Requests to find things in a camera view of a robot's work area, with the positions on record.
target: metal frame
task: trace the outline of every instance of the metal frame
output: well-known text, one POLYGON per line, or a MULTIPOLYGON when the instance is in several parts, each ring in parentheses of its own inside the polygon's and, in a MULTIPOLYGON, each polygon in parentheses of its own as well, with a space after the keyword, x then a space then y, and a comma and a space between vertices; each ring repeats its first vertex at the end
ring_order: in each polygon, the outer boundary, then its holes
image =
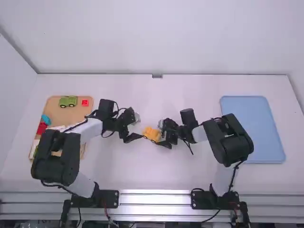
MULTIPOLYGON (((200 222, 216 210, 193 210, 189 190, 121 190, 119 207, 109 209, 118 221, 200 222)), ((0 192, 0 219, 60 218, 64 192, 0 192)), ((248 204, 251 222, 304 223, 304 195, 240 194, 248 204)), ((81 209, 83 220, 104 220, 103 209, 81 209)), ((71 209, 70 220, 79 219, 71 209)), ((221 211, 211 222, 230 222, 230 211, 221 211)))

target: red object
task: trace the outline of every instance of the red object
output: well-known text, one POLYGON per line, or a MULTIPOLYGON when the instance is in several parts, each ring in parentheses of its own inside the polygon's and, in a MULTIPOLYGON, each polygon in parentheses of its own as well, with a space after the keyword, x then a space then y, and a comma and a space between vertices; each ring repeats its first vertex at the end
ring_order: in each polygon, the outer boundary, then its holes
POLYGON ((81 105, 82 106, 89 106, 89 101, 88 100, 82 100, 81 105))
POLYGON ((45 122, 40 122, 36 134, 42 135, 46 131, 46 128, 47 124, 45 122))

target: wooden tray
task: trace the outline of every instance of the wooden tray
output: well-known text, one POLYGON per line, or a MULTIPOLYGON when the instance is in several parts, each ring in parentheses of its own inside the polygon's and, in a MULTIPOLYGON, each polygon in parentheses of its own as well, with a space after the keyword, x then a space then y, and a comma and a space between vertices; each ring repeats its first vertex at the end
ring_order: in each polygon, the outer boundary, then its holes
MULTIPOLYGON (((50 119, 52 124, 48 127, 56 127, 56 126, 68 126, 71 124, 76 124, 78 122, 83 121, 85 118, 85 115, 88 115, 92 112, 93 108, 93 98, 90 96, 77 96, 78 101, 77 105, 75 107, 66 107, 66 108, 61 108, 59 106, 59 100, 63 96, 52 96, 50 97, 46 105, 44 107, 43 113, 44 115, 47 115, 50 119), (87 101, 88 104, 84 106, 83 101, 87 101)), ((40 135, 35 136, 35 140, 39 140, 40 135)), ((37 144, 37 141, 33 142, 32 149, 35 147, 35 144, 37 144)), ((83 144, 80 147, 80 159, 83 159, 83 155, 85 152, 85 147, 86 145, 83 144)), ((32 160, 33 158, 31 157, 31 151, 29 153, 28 158, 32 160)), ((58 152, 52 152, 52 155, 55 156, 60 156, 61 151, 58 152)))

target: yellow object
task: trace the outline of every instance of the yellow object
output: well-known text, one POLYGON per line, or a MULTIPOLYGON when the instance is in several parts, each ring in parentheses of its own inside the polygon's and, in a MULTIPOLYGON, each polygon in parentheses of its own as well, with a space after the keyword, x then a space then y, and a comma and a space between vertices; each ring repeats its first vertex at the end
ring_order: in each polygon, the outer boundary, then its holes
POLYGON ((153 129, 151 127, 146 127, 142 134, 144 138, 150 139, 152 142, 158 143, 161 139, 160 130, 153 129))

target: blue tray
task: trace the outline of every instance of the blue tray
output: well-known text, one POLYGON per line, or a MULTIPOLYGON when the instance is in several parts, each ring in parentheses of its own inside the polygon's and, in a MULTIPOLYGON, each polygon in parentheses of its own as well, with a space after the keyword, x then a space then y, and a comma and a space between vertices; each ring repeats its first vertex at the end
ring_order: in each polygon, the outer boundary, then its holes
POLYGON ((223 96, 223 115, 233 113, 251 137, 247 163, 283 163, 286 159, 268 101, 263 96, 223 96))

